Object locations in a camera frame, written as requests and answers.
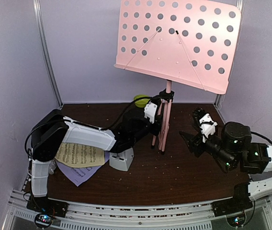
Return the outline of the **yellow sheet music page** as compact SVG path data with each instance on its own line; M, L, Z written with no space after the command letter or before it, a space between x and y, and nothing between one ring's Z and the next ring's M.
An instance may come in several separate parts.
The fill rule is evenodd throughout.
M62 143L55 159L72 168L101 166L105 163L102 149L76 143Z

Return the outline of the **pink music stand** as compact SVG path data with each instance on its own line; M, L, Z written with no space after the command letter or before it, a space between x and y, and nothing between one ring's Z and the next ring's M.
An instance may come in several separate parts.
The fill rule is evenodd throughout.
M242 11L212 0L123 0L115 67L227 92Z

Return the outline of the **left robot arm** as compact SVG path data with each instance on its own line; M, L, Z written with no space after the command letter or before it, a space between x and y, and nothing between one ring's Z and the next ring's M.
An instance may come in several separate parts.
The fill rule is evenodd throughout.
M92 147L110 154L109 165L120 171L128 171L134 159L134 145L151 133L159 134L162 119L158 115L163 98L161 95L146 97L143 109L128 106L108 127L97 127L64 116L59 109L48 113L28 134L24 148L31 162L31 194L33 205L46 213L52 203L47 199L49 168L60 145Z

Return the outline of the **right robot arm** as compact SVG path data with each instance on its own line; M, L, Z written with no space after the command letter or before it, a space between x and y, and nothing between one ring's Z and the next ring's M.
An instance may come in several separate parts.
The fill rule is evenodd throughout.
M249 126L227 122L218 135L218 124L209 113L196 108L192 113L197 134L180 131L190 153L200 157L208 153L224 172L239 168L242 173L262 174L272 172L272 141L251 131ZM238 184L228 201L231 211L239 211L247 201L272 195L272 177L255 182Z

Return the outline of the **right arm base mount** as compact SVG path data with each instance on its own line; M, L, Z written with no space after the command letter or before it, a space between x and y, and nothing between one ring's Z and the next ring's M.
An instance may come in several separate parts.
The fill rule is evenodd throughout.
M247 201L238 201L233 198L215 201L212 203L212 210L215 217L225 216L229 226L238 229L249 223L246 210L253 208L254 203Z

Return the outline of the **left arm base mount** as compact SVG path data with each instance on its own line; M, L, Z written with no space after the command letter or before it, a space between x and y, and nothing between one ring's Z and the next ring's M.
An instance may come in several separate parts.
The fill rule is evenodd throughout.
M57 218L64 218L68 210L68 203L45 197L30 195L27 209L37 212L34 224L39 229L49 228Z

